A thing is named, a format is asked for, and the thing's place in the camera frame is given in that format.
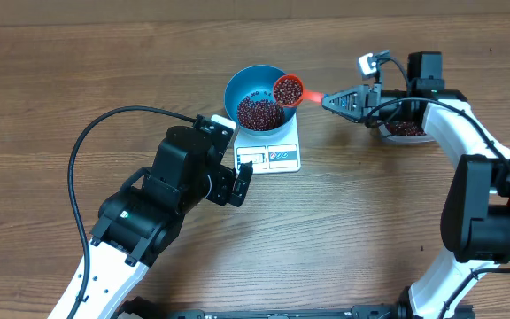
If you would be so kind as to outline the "orange scoop with blue handle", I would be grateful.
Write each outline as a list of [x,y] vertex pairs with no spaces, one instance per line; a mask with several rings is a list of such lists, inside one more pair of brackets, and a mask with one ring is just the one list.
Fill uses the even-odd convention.
[[273,96],[278,105],[296,108],[305,100],[320,104],[325,94],[306,89],[298,76],[285,74],[274,83]]

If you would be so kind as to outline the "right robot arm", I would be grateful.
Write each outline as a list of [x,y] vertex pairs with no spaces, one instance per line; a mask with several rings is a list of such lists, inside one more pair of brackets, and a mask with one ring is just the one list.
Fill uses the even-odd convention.
[[368,128],[413,122],[444,151],[455,168],[440,220],[444,244],[426,273],[393,306],[354,306],[353,318],[472,318],[461,300],[487,274],[510,274],[510,149],[475,117],[467,98],[447,89],[443,57],[409,54],[398,68],[404,90],[383,87],[387,51],[358,60],[359,85],[326,95],[321,106]]

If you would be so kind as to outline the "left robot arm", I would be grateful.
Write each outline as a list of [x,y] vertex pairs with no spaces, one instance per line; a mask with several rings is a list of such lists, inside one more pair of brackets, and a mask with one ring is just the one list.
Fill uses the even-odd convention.
[[241,206],[251,164],[221,161],[236,124],[219,115],[174,126],[153,164],[134,172],[99,208],[76,272],[52,309],[52,318],[110,318],[178,237],[184,216],[201,200]]

